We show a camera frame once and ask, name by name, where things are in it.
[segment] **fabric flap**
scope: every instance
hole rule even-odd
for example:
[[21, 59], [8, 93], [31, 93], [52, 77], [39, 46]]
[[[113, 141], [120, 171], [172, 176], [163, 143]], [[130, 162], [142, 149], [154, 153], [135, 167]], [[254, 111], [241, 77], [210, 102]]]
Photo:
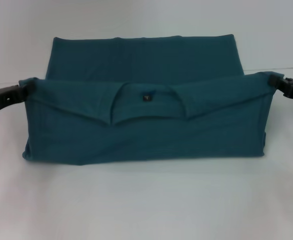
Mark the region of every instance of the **fabric flap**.
[[111, 108], [123, 82], [48, 81], [29, 78], [19, 81], [20, 86], [34, 81], [35, 92], [27, 101], [36, 101], [52, 108], [79, 116], [111, 123]]
[[284, 76], [275, 72], [258, 72], [245, 76], [172, 85], [171, 88], [181, 98], [186, 117], [191, 118], [265, 95], [273, 95], [276, 89], [268, 85], [271, 74]]
[[[47, 81], [37, 78], [19, 83], [35, 82], [36, 90], [28, 101], [37, 101], [107, 124], [118, 124], [142, 117], [187, 119], [273, 95], [276, 89], [268, 85], [270, 74], [283, 77], [278, 73], [260, 72], [178, 85]], [[151, 101], [145, 101], [145, 96], [149, 96]]]

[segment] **snap button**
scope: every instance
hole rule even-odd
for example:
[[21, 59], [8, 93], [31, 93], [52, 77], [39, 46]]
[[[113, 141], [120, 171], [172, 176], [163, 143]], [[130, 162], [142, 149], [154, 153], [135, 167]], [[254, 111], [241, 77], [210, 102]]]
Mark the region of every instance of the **snap button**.
[[151, 97], [151, 95], [144, 95], [144, 96], [143, 96], [143, 101], [144, 101], [144, 102], [150, 102], [150, 101], [152, 101], [152, 97]]

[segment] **white surface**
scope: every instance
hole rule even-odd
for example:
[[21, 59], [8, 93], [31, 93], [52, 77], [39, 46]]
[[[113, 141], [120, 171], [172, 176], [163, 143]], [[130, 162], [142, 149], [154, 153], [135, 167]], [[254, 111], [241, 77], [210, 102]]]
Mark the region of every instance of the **white surface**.
[[[55, 36], [233, 33], [247, 74], [293, 67], [293, 0], [76, 2], [0, 1], [0, 83], [43, 77]], [[28, 163], [24, 105], [3, 109], [0, 240], [293, 240], [293, 100], [280, 92], [266, 131], [263, 158]]]

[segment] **white backdrop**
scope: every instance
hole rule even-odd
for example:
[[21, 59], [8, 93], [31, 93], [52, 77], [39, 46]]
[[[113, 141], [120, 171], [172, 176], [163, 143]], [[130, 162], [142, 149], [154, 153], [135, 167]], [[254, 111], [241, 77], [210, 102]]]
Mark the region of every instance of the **white backdrop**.
[[[0, 88], [43, 78], [53, 37], [225, 34], [246, 74], [293, 78], [293, 0], [0, 0]], [[6, 108], [0, 240], [293, 240], [293, 100], [280, 92], [266, 131], [262, 158], [31, 164], [24, 105]]]

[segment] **teal fabric bag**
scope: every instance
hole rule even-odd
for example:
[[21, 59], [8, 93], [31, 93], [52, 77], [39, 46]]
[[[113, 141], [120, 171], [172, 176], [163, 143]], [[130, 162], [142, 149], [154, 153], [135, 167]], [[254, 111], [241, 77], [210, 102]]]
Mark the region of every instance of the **teal fabric bag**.
[[23, 157], [72, 165], [263, 156], [276, 89], [233, 35], [53, 41], [25, 101]]

